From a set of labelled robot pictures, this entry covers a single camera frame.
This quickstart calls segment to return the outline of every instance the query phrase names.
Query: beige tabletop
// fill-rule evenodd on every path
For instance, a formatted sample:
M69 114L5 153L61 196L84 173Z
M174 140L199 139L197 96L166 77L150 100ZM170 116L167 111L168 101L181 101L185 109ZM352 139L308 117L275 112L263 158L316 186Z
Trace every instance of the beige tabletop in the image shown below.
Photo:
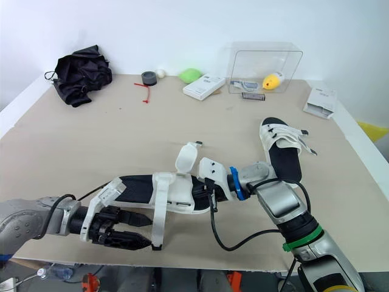
M310 92L306 82L295 80L284 94L268 94L264 102L242 100L226 86L222 94L200 102L182 93L178 78L167 77L151 88L149 104L142 102L146 89L134 82L140 77L116 75L110 85L88 94L91 103L78 108L65 105L50 88L0 140L0 200L81 196L115 176L173 172L176 156L188 141L203 141L199 158L240 169L265 160L259 124L265 117L279 117L307 129L306 142L318 153L304 151L300 156L312 214L358 271L389 270L389 203L339 127L301 110ZM274 228L256 198L221 203L218 209L216 225L227 245ZM152 217L152 211L144 212ZM116 229L151 235L149 226L120 224ZM47 235L27 242L15 257L284 271L292 256L282 250L283 242L280 234L267 234L227 252L213 237L209 214L168 213L162 251L127 251L81 242L77 235Z

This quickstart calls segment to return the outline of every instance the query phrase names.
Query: black fabric bag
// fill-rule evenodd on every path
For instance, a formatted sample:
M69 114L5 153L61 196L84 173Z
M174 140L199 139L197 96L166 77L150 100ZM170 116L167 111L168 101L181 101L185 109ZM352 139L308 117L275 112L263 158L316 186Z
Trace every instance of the black fabric bag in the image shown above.
M92 100L87 92L100 90L103 85L112 82L112 72L108 62L98 52L98 46L87 47L72 55L58 59L55 68L58 78L52 79L57 93L67 105L74 108Z

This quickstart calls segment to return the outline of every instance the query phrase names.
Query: roll of tape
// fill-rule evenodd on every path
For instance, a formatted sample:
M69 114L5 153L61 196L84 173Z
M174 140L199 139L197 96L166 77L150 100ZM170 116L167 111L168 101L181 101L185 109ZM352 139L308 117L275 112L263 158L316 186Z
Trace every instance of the roll of tape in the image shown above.
M157 84L157 75L153 71L146 71L142 73L142 82L144 85L153 86Z

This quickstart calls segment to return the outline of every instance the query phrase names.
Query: white ball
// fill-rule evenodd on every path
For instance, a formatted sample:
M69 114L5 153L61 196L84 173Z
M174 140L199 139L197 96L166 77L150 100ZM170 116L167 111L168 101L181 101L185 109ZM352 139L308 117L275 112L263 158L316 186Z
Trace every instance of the white ball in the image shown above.
M157 69L156 74L159 78L164 78L166 76L166 72L163 69Z

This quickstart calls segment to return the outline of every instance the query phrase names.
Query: white box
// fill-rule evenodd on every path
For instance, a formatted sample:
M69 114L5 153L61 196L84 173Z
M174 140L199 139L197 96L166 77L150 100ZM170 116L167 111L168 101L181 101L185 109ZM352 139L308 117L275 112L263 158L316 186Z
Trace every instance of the white box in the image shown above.
M306 101L303 111L324 119L330 119L335 113L336 91L314 87Z
M225 78L205 74L196 81L185 86L182 92L198 100L204 100L206 97L210 96L215 90L222 87L224 83Z

